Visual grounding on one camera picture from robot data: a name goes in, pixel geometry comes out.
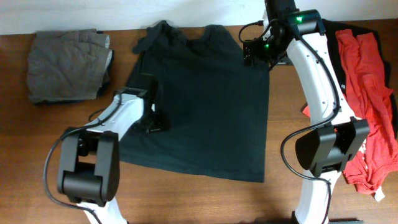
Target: green led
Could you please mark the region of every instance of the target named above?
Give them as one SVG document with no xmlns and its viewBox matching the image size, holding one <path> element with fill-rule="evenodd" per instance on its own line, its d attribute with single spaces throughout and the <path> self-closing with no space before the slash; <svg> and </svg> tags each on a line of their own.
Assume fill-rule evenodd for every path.
<svg viewBox="0 0 398 224">
<path fill-rule="evenodd" d="M 297 20 L 297 22 L 303 22 L 303 17 L 302 16 L 297 16 L 296 20 Z"/>
</svg>

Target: white background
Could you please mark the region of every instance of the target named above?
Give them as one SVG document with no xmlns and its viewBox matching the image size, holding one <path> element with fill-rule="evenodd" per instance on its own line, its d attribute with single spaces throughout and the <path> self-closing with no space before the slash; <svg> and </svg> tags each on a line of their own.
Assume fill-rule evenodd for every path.
<svg viewBox="0 0 398 224">
<path fill-rule="evenodd" d="M 398 17 L 398 0 L 296 0 L 333 21 Z M 0 0 L 0 34 L 38 30 L 140 29 L 161 19 L 175 26 L 258 21 L 264 0 Z"/>
</svg>

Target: stack of gray clothing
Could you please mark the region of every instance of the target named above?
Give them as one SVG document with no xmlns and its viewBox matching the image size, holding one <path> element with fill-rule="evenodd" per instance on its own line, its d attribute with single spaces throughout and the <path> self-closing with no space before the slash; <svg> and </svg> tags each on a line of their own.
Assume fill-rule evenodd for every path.
<svg viewBox="0 0 398 224">
<path fill-rule="evenodd" d="M 33 103 L 90 100 L 109 82 L 113 58 L 108 34 L 95 29 L 38 32 L 29 58 L 27 84 Z"/>
</svg>

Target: wooden table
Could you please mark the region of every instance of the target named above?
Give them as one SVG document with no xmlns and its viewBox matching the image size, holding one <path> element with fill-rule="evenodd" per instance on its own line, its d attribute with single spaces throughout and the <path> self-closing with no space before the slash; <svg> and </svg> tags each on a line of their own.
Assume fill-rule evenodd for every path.
<svg viewBox="0 0 398 224">
<path fill-rule="evenodd" d="M 350 22 L 380 33 L 382 51 L 392 64 L 391 87 L 398 90 L 398 20 Z M 240 27 L 228 27 L 234 37 Z M 203 28 L 182 29 L 191 38 Z M 260 30 L 251 29 L 247 37 Z M 27 56 L 34 35 L 0 36 L 0 222 L 88 223 L 83 212 L 52 203 L 44 194 L 42 171 L 49 147 L 68 126 L 81 126 L 88 115 L 112 100 L 113 90 L 124 85 L 137 56 L 131 52 L 144 30 L 106 32 L 115 50 L 111 86 L 97 100 L 71 105 L 34 106 L 27 98 Z M 178 174 L 121 163 L 117 194 L 121 211 L 131 223 L 238 223 L 262 217 L 289 218 L 299 202 L 302 180 L 282 162 L 283 138 L 309 125 L 300 108 L 305 98 L 294 67 L 271 72 L 263 184 Z M 294 140 L 287 144 L 287 159 L 300 169 Z M 55 193 L 59 150 L 50 163 L 49 182 Z M 377 203 L 361 195 L 340 178 L 330 208 L 330 218 L 358 218 L 367 223 L 398 222 L 398 173 L 383 183 L 386 198 Z"/>
</svg>

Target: red cloth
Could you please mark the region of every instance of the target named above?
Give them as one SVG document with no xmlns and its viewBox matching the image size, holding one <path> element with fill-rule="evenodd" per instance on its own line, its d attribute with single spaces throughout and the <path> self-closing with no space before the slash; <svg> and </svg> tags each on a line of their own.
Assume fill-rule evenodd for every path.
<svg viewBox="0 0 398 224">
<path fill-rule="evenodd" d="M 370 133 L 366 151 L 347 163 L 344 175 L 358 192 L 375 192 L 387 174 L 398 170 L 398 143 L 392 128 L 392 90 L 384 84 L 384 64 L 372 33 L 353 36 L 336 32 L 341 64 L 346 74 L 347 102 L 355 115 L 366 118 Z"/>
</svg>

